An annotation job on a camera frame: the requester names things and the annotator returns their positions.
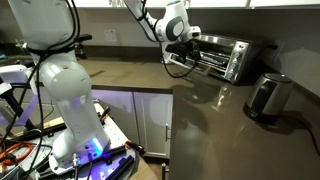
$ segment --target blue led light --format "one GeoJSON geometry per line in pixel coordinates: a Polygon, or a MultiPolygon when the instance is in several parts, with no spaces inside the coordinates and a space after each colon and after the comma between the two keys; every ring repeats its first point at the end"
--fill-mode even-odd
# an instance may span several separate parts
{"type": "Polygon", "coordinates": [[[92,139],[92,144],[94,146],[94,148],[96,149],[96,153],[98,156],[100,156],[102,154],[102,146],[101,144],[99,143],[98,139],[97,138],[93,138],[92,139]]]}

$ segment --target white cabinet door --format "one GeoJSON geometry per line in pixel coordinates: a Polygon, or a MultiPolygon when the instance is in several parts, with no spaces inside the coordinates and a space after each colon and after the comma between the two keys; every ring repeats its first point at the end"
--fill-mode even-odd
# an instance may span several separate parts
{"type": "Polygon", "coordinates": [[[117,6],[117,0],[74,0],[77,8],[111,8],[117,6]]]}
{"type": "Polygon", "coordinates": [[[259,6],[294,6],[320,4],[320,0],[251,0],[250,7],[259,6]]]}
{"type": "Polygon", "coordinates": [[[188,0],[190,8],[246,7],[248,0],[188,0]]]}
{"type": "Polygon", "coordinates": [[[146,7],[148,8],[165,8],[167,4],[173,0],[147,0],[146,7]]]}
{"type": "Polygon", "coordinates": [[[146,156],[169,158],[173,95],[134,93],[134,102],[146,156]]]}
{"type": "Polygon", "coordinates": [[[109,106],[110,117],[132,142],[140,143],[132,92],[92,90],[93,99],[99,99],[103,108],[109,106]]]}

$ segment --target gray countertop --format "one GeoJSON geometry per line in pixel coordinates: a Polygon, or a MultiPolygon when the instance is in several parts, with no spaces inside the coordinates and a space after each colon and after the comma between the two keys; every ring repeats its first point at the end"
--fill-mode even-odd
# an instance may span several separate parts
{"type": "MultiPolygon", "coordinates": [[[[307,131],[290,119],[266,127],[244,115],[242,107],[251,86],[233,86],[196,74],[173,79],[160,63],[151,61],[92,58],[79,62],[94,85],[173,90],[170,179],[320,179],[320,157],[307,131]]],[[[285,110],[307,119],[320,139],[319,107],[294,90],[285,110]]]]}

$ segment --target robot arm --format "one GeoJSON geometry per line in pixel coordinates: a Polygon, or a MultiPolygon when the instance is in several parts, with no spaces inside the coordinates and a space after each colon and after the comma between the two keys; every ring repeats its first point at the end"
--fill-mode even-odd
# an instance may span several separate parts
{"type": "Polygon", "coordinates": [[[53,155],[49,158],[52,171],[63,174],[72,170],[69,162],[74,153],[85,164],[89,161],[88,153],[98,158],[109,143],[92,101],[90,76],[77,62],[72,48],[58,51],[72,43],[69,38],[74,38],[70,10],[63,0],[9,0],[9,3],[29,49],[33,49],[35,64],[41,63],[42,82],[67,126],[54,141],[53,155]],[[43,62],[39,60],[43,55],[37,52],[57,44],[60,47],[49,49],[55,51],[51,56],[43,62]]]}
{"type": "Polygon", "coordinates": [[[201,30],[197,26],[189,25],[187,11],[182,2],[170,2],[166,6],[165,16],[158,20],[152,18],[145,8],[147,0],[124,0],[124,2],[140,23],[148,39],[160,42],[166,63],[176,63],[172,53],[185,59],[187,51],[194,50],[193,45],[190,47],[187,43],[199,36],[201,30]]]}

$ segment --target black kettle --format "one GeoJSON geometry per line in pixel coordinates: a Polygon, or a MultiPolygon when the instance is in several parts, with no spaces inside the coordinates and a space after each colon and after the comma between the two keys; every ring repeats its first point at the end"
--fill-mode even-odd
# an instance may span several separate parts
{"type": "Polygon", "coordinates": [[[252,120],[273,124],[290,95],[293,82],[282,74],[262,74],[247,98],[243,111],[252,120]]]}

